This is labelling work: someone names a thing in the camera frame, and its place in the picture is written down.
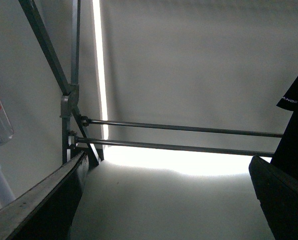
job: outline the vertical metal pole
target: vertical metal pole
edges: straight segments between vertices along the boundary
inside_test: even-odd
[[[79,39],[80,39],[80,9],[81,1],[72,0],[72,34],[71,34],[71,85],[76,86],[79,82]],[[62,164],[65,164],[72,157],[69,145],[69,131],[71,125],[71,115],[62,115]]]
[[[79,83],[79,45],[80,45],[81,0],[72,0],[71,36],[71,84]]]
[[[71,159],[71,150],[69,148],[70,117],[62,118],[62,164]]]
[[[79,46],[80,46],[80,15],[81,0],[72,0],[72,34],[71,34],[71,85],[76,86],[79,83]],[[81,123],[80,112],[77,107],[72,109],[73,116],[83,136],[88,136],[88,130]],[[93,160],[98,164],[100,162],[94,144],[88,143],[88,147],[93,153]]]

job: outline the bright light strip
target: bright light strip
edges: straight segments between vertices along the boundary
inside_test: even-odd
[[[249,174],[251,156],[208,152],[175,151],[127,146],[104,150],[106,161],[126,167],[171,170],[191,176]]]
[[[101,28],[101,11],[100,0],[93,0],[93,19],[94,19],[94,33],[96,43],[96,57],[97,70],[99,77],[100,101],[101,101],[101,117],[102,120],[108,120],[107,96],[106,96],[106,82],[105,82],[105,64],[104,64],[104,48],[103,48],[103,34]],[[109,137],[108,125],[103,125],[103,138],[105,140]]]

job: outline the gray metal beam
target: gray metal beam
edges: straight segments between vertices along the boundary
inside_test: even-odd
[[[47,59],[54,77],[62,91],[63,95],[70,93],[70,85],[66,79],[64,71],[60,65],[59,59],[49,38],[44,22],[39,14],[37,6],[33,0],[19,0],[19,3],[27,17],[30,26],[40,44],[40,47]]]
[[[166,149],[166,150],[203,152],[203,153],[214,153],[214,154],[233,154],[233,155],[245,155],[245,156],[258,155],[261,157],[269,157],[269,158],[271,158],[274,154],[273,152],[265,152],[265,151],[248,151],[248,150],[211,148],[211,147],[200,147],[200,146],[183,146],[183,145],[156,144],[156,143],[146,143],[146,142],[103,140],[103,139],[82,138],[82,137],[78,137],[76,141],[77,143],[85,143],[85,144],[99,144],[99,145],[135,147],[135,148],[148,148],[148,149]]]

